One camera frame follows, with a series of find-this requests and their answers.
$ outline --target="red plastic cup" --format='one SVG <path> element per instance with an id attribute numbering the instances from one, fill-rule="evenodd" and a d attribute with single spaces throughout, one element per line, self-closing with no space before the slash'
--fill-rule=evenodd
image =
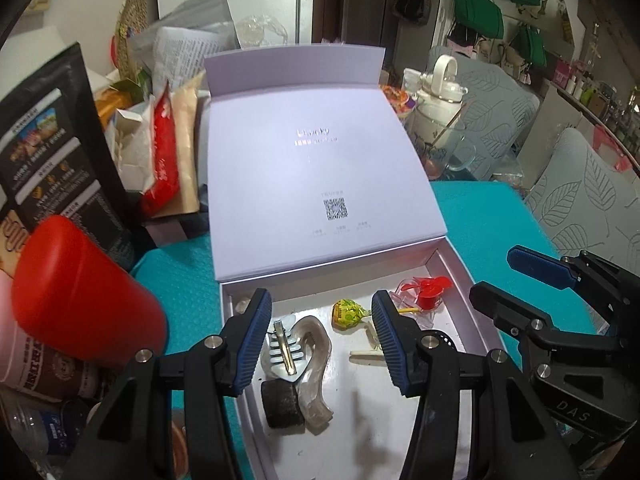
<path id="1" fill-rule="evenodd" d="M 27 334 L 84 361 L 121 368 L 140 349 L 164 351 L 158 300 L 62 216 L 46 219 L 27 241 L 12 303 Z"/>

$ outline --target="teal tablecloth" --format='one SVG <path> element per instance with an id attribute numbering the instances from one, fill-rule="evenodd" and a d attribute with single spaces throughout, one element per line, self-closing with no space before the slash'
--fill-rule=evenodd
<path id="1" fill-rule="evenodd" d="M 509 248 L 520 244 L 557 256 L 550 241 L 505 184 L 493 182 L 434 182 L 449 238 L 476 282 L 485 280 L 551 314 L 557 327 L 594 333 L 587 309 L 574 293 L 555 290 L 511 270 Z M 169 320 L 167 353 L 189 349 L 219 332 L 220 295 L 213 280 L 209 236 L 149 252 L 134 270 L 136 279 L 164 306 Z M 509 354 L 520 361 L 516 341 L 504 336 Z M 174 406 L 182 396 L 174 395 Z M 252 477 L 235 410 L 227 410 L 234 445 L 245 478 Z"/>

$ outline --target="box lid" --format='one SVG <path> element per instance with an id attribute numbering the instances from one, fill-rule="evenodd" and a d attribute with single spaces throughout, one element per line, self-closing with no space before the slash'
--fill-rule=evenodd
<path id="1" fill-rule="evenodd" d="M 377 82 L 381 48 L 314 44 L 206 60 L 209 222 L 229 282 L 446 234 Z"/>

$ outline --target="black snack bag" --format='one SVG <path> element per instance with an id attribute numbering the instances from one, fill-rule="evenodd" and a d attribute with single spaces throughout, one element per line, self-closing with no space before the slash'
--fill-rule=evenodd
<path id="1" fill-rule="evenodd" d="M 125 270 L 153 246 L 111 160 L 77 43 L 0 103 L 0 186 L 0 260 L 10 276 L 28 234 L 55 214 Z"/>

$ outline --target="leaf pattern cushion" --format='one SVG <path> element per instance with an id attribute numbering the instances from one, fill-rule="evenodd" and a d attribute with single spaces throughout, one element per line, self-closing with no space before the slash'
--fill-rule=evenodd
<path id="1" fill-rule="evenodd" d="M 469 103 L 460 117 L 465 137 L 476 146 L 476 158 L 469 171 L 478 180 L 488 180 L 498 160 L 507 152 L 523 128 L 534 117 L 539 99 L 523 90 L 500 67 L 453 53 L 445 46 L 429 52 L 428 72 L 442 55 L 458 62 L 457 80 L 469 89 L 463 101 Z M 460 160 L 468 157 L 464 144 L 456 151 Z"/>
<path id="2" fill-rule="evenodd" d="M 640 201 L 574 128 L 560 135 L 525 203 L 562 256 L 588 250 L 640 274 Z"/>

